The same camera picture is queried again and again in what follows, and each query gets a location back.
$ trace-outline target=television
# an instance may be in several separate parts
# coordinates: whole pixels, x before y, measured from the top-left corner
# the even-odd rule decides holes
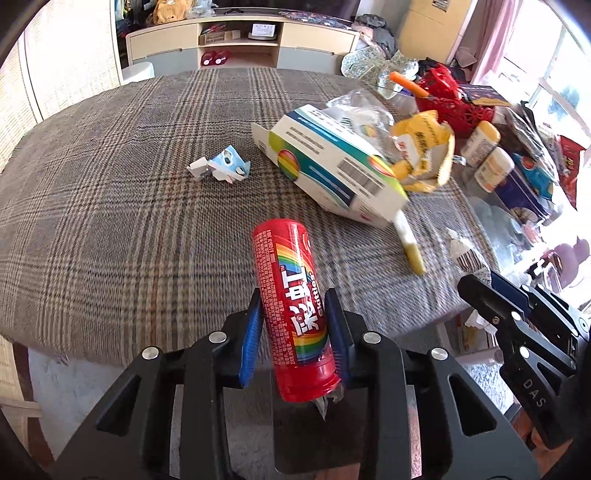
[[[359,0],[214,0],[219,8],[276,8],[299,10],[351,20],[357,15]]]

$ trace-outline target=bottle with yellow cap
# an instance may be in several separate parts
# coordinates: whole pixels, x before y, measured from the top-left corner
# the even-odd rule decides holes
[[[501,134],[495,126],[483,120],[478,124],[472,135],[466,141],[461,150],[466,164],[472,168],[478,168],[484,162],[501,141]]]

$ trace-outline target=table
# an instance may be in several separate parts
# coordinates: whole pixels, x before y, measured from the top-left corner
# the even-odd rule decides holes
[[[393,337],[462,310],[447,228],[496,260],[454,181],[411,196],[406,214],[428,269],[417,277],[392,228],[323,211],[252,142],[251,122],[270,128],[359,86],[312,72],[204,69],[109,90],[34,127],[0,176],[0,333],[116,365],[146,345],[189,346],[248,305],[251,233],[276,217],[308,227],[322,289],[335,287],[371,329]],[[185,167],[228,144],[252,162],[250,178],[193,180]]]

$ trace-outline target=white stool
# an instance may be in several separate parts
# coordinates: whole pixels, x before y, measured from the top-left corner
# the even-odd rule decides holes
[[[149,61],[134,63],[121,70],[123,74],[123,85],[131,82],[141,82],[142,80],[154,78],[154,65]]]

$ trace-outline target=metal rivet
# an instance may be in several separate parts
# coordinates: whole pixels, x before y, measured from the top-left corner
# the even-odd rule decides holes
[[[365,332],[363,334],[363,341],[365,343],[380,343],[382,341],[382,337],[379,333]]]
[[[146,348],[144,348],[144,351],[142,352],[142,356],[146,360],[152,360],[152,359],[156,358],[159,354],[160,354],[160,352],[158,351],[158,349],[155,346],[146,347]]]
[[[228,336],[224,332],[212,332],[209,334],[209,341],[211,343],[223,343]]]
[[[435,360],[446,360],[449,354],[443,348],[434,348],[433,350],[431,350],[431,356]]]

